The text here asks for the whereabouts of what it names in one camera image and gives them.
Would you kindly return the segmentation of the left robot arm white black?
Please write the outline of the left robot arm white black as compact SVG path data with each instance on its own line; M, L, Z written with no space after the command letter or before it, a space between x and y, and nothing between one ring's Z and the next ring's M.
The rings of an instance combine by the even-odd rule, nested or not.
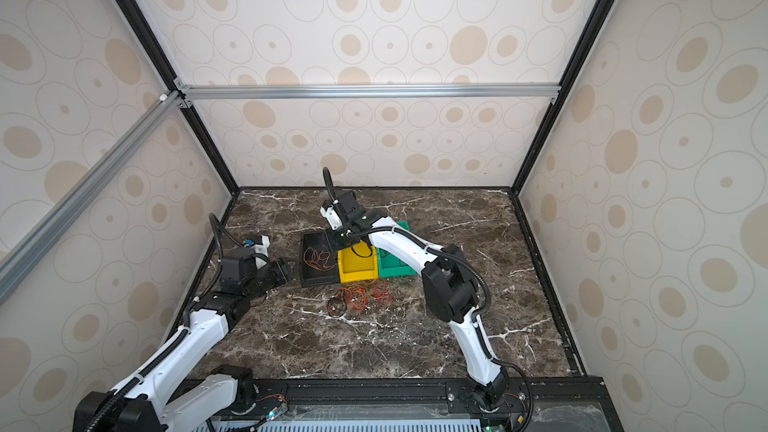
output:
M257 387L244 367L222 365L191 390L179 394L177 389L254 300L289 282L289 266L269 257L269 245L261 236L229 252L220 250L212 282L184 309L173 336L112 389L88 393L75 409L73 430L192 431L221 410L249 413Z

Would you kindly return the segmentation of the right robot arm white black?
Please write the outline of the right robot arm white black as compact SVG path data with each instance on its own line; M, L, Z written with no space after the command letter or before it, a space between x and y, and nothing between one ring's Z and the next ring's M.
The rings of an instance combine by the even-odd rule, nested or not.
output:
M384 213L364 209L353 191L338 192L330 177L325 178L328 199L320 212L329 224L329 244L339 251L364 243L413 269L421 277L427 309L449 325L458 342L478 406L491 411L508 396L512 369L523 381L519 401L530 412L534 405L530 381L522 368L493 352L482 323L492 303L490 289L462 249L418 237Z

